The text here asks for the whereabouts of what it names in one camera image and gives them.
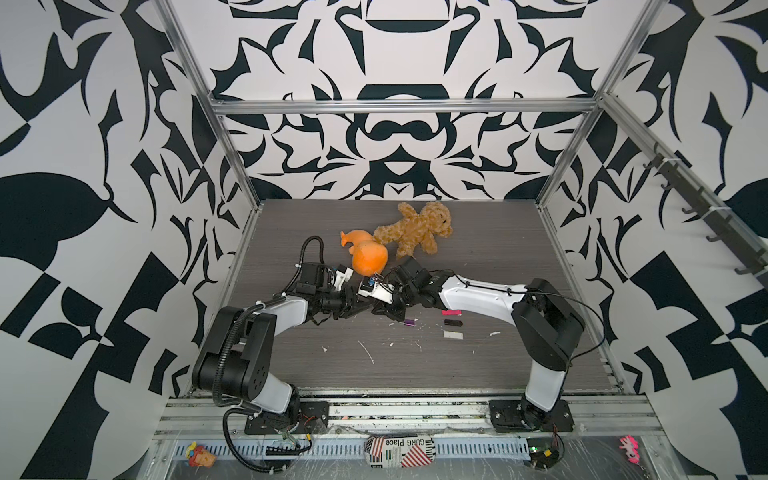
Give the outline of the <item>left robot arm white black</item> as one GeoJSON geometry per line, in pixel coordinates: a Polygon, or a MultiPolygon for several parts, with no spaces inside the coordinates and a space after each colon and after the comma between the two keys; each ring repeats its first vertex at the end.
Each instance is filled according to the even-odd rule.
{"type": "Polygon", "coordinates": [[[191,374],[192,386],[212,394],[230,414],[258,413],[266,425],[287,430],[302,415],[298,388],[270,371],[277,335],[305,323],[352,317],[373,306],[350,284],[353,270],[330,266],[324,242],[304,240],[295,273],[272,298],[216,314],[191,374]]]}

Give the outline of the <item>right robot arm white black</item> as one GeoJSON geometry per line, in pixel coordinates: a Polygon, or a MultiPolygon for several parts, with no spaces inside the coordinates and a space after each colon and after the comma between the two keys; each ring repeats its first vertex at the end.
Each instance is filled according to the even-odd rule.
{"type": "Polygon", "coordinates": [[[586,330],[576,299],[540,278],[526,285],[471,280],[450,269],[429,270],[406,256],[389,273],[365,277],[358,294],[373,300],[372,312],[395,321],[421,305],[494,318],[514,326],[531,358],[525,391],[518,400],[491,400],[489,416],[498,433],[572,432],[575,421],[563,388],[586,330]]]}

